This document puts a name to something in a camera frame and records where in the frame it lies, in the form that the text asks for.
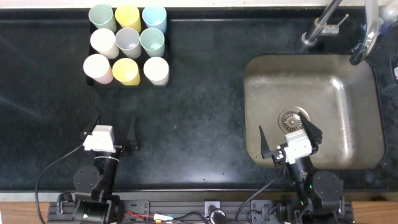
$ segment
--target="sink drain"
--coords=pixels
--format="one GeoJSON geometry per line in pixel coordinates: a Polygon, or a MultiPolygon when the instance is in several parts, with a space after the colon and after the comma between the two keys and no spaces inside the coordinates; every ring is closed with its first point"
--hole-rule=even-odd
{"type": "Polygon", "coordinates": [[[279,115],[279,127],[284,133],[292,133],[303,128],[299,112],[303,113],[310,120],[308,113],[298,106],[286,108],[281,112],[279,115]]]}

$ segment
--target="chrome faucet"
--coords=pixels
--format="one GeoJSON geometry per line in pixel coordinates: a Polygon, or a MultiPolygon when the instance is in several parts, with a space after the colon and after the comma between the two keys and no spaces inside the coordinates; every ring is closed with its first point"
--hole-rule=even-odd
{"type": "MultiPolygon", "coordinates": [[[[325,11],[323,11],[322,15],[315,19],[310,30],[302,35],[302,42],[304,45],[313,46],[316,44],[317,37],[322,33],[326,27],[326,22],[341,2],[342,0],[332,0],[330,5],[325,9],[325,11]]],[[[366,56],[368,56],[376,42],[377,35],[379,34],[379,8],[377,0],[364,0],[364,2],[366,11],[366,35],[363,43],[355,49],[349,59],[349,62],[352,65],[359,64],[366,58],[366,56]]]]}

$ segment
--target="wooden floor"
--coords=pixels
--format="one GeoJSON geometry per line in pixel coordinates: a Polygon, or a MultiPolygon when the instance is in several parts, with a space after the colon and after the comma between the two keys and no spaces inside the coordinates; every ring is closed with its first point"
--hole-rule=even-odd
{"type": "MultiPolygon", "coordinates": [[[[49,203],[41,202],[47,220],[49,203]]],[[[398,223],[398,202],[354,202],[355,224],[398,223]]],[[[0,224],[40,224],[34,202],[0,202],[0,224]]]]}

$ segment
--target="stainless steel sink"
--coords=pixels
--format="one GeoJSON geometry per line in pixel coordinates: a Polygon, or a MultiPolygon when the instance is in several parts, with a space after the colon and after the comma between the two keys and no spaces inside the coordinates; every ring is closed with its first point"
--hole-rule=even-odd
{"type": "Polygon", "coordinates": [[[244,82],[246,145],[264,167],[272,159],[260,153],[261,125],[271,150],[284,135],[302,128],[299,111],[323,131],[314,166],[365,169],[376,166],[385,151],[376,83],[365,62],[347,55],[265,55],[250,61],[244,82]]]}

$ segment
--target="cup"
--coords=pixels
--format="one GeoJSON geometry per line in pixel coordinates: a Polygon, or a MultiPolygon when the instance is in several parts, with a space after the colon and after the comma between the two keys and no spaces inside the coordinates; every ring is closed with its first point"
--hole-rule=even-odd
{"type": "Polygon", "coordinates": [[[166,85],[169,81],[169,65],[161,57],[152,57],[144,64],[144,74],[154,85],[166,85]]]}
{"type": "Polygon", "coordinates": [[[142,12],[142,18],[147,27],[159,29],[162,33],[165,33],[167,29],[166,17],[166,9],[162,6],[149,6],[142,12]]]}
{"type": "Polygon", "coordinates": [[[119,55],[114,33],[105,28],[93,32],[90,38],[91,46],[108,59],[114,59],[119,55]]]}
{"type": "Polygon", "coordinates": [[[123,28],[133,28],[137,32],[141,32],[141,20],[137,6],[132,4],[120,6],[114,15],[123,28]]]}
{"type": "Polygon", "coordinates": [[[142,31],[139,38],[142,47],[150,57],[161,57],[164,54],[164,35],[156,28],[142,31]]]}
{"type": "Polygon", "coordinates": [[[116,32],[116,22],[114,21],[111,6],[107,4],[98,4],[90,9],[88,18],[97,28],[107,28],[116,32]]]}
{"type": "Polygon", "coordinates": [[[137,63],[129,58],[122,58],[115,62],[112,73],[123,85],[138,85],[141,80],[137,63]]]}
{"type": "Polygon", "coordinates": [[[138,58],[142,49],[139,34],[133,28],[123,28],[116,33],[116,45],[129,58],[138,58]]]}
{"type": "Polygon", "coordinates": [[[83,70],[86,75],[101,84],[108,84],[113,80],[111,65],[104,55],[88,56],[83,64],[83,70]]]}

